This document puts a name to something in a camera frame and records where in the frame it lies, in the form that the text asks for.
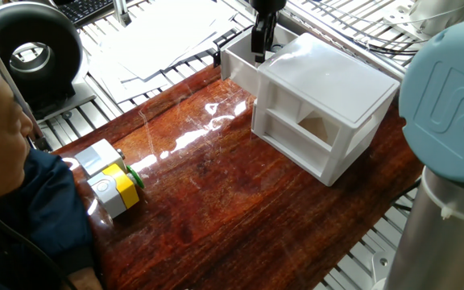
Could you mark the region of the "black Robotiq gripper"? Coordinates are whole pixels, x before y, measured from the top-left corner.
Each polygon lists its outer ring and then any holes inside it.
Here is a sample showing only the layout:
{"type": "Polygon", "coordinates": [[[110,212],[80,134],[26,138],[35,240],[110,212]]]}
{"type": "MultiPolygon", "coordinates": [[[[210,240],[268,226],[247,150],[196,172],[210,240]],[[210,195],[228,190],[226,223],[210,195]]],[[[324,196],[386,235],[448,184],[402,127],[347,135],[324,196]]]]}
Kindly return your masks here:
{"type": "Polygon", "coordinates": [[[255,56],[256,63],[263,63],[265,49],[271,50],[274,39],[274,30],[277,23],[278,11],[286,6],[287,0],[249,0],[249,4],[258,12],[255,24],[251,30],[251,52],[255,56]],[[267,39],[264,44],[264,20],[263,15],[267,15],[267,39]]]}

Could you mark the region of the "person's right hand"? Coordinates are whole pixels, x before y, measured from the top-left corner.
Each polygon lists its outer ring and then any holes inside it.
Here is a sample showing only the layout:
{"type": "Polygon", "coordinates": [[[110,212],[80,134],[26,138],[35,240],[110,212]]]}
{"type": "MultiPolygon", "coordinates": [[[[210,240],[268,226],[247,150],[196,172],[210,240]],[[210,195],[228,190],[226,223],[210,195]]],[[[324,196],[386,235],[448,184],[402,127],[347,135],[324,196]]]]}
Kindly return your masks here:
{"type": "Polygon", "coordinates": [[[92,267],[86,267],[68,275],[77,290],[102,290],[102,285],[92,267]]]}

